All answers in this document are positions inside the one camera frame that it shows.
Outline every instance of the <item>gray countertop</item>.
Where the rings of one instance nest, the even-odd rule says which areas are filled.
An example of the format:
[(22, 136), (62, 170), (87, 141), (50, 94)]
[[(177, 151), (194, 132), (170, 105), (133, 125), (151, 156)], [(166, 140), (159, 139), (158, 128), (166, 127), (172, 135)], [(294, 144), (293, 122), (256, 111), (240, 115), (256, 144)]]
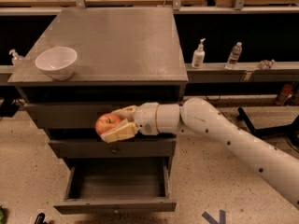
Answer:
[[(47, 49), (78, 53), (75, 74), (55, 81), (35, 66)], [(69, 82), (187, 82), (170, 7), (66, 8), (54, 19), (8, 82), (49, 85)]]

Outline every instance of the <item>speckled floor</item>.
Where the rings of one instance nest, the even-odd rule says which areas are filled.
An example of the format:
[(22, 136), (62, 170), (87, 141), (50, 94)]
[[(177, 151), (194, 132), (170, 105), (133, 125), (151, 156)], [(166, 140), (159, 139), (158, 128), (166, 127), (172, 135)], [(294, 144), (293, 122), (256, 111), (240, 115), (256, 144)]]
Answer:
[[(219, 109), (246, 129), (236, 119), (236, 107)], [(253, 106), (246, 111), (262, 128), (289, 124), (299, 107)], [(283, 137), (268, 142), (299, 157)], [(41, 212), (52, 224), (296, 224), (299, 220), (299, 211), (226, 147), (199, 135), (178, 138), (170, 175), (171, 198), (178, 204), (172, 213), (61, 215), (52, 205), (64, 197), (68, 175), (48, 146), (48, 137), (26, 112), (0, 120), (0, 205), (7, 212), (7, 224), (33, 224)]]

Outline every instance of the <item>bowl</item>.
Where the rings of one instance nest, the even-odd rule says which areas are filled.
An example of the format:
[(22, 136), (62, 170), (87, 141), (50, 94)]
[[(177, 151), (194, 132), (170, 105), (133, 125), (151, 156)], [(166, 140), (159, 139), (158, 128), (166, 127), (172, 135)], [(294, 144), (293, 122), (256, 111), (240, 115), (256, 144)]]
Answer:
[(48, 77), (65, 80), (74, 74), (76, 59), (77, 53), (74, 49), (58, 47), (39, 54), (36, 58), (36, 67)]

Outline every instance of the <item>apple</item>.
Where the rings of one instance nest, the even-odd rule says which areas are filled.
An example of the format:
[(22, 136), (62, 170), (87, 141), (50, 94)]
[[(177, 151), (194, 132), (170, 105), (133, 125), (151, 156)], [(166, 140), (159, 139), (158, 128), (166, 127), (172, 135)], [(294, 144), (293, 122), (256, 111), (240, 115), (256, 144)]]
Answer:
[(100, 116), (95, 122), (96, 133), (100, 136), (102, 133), (114, 128), (121, 122), (118, 115), (106, 113)]

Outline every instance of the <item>soap dispenser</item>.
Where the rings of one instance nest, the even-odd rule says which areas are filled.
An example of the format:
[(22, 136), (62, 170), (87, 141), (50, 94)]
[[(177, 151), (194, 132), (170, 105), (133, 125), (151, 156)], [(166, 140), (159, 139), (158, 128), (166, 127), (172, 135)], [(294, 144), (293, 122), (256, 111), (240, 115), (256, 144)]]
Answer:
[(12, 64), (19, 66), (25, 58), (21, 55), (18, 54), (18, 52), (15, 49), (11, 49), (9, 51), (9, 55), (12, 55), (11, 62)]
[(205, 59), (205, 51), (204, 51), (204, 41), (206, 39), (203, 38), (200, 40), (200, 44), (198, 45), (198, 49), (194, 51), (193, 58), (192, 58), (192, 68), (194, 69), (200, 69), (202, 68), (204, 64)]

